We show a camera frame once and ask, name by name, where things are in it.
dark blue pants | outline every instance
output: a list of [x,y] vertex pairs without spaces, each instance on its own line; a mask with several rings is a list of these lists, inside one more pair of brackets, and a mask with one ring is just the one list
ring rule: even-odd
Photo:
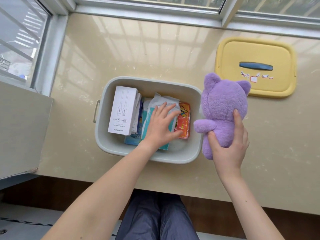
[[134,189],[115,240],[199,240],[180,196]]

blue handle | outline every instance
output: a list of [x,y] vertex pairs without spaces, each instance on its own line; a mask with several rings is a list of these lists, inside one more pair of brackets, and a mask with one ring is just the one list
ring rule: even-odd
[[256,63],[256,62],[240,62],[239,66],[243,67],[243,68],[250,68],[250,69],[255,69],[255,70],[264,70],[264,71],[272,71],[273,70],[272,65]]

yellow lid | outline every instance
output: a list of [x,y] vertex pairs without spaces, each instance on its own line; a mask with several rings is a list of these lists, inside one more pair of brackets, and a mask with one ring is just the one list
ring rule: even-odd
[[249,95],[287,97],[296,88],[296,56],[285,43],[231,37],[218,46],[215,72],[221,79],[248,80]]

hand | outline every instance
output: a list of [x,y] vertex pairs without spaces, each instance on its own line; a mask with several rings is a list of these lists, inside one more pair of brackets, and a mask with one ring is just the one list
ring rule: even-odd
[[162,104],[159,108],[158,106],[154,108],[148,130],[146,131],[146,137],[144,138],[144,141],[148,142],[155,150],[178,138],[178,136],[182,135],[183,133],[182,130],[177,130],[175,132],[169,131],[168,126],[170,122],[174,119],[174,117],[178,116],[181,111],[178,110],[168,114],[168,112],[173,109],[176,104],[172,104],[167,107],[166,105],[167,102]]
[[213,131],[208,133],[213,161],[221,180],[230,177],[241,177],[240,167],[249,146],[248,132],[245,129],[238,110],[233,111],[234,138],[229,148],[220,146]]

purple plush toy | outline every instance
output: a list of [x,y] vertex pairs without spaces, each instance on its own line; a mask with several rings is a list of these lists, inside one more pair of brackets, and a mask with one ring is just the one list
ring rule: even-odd
[[206,119],[196,120],[194,129],[198,133],[205,133],[202,153],[207,159],[213,159],[208,132],[214,131],[222,147],[231,145],[235,127],[233,111],[237,109],[242,119],[246,116],[250,89],[251,84],[246,80],[221,80],[215,73],[209,73],[204,78],[201,107]]

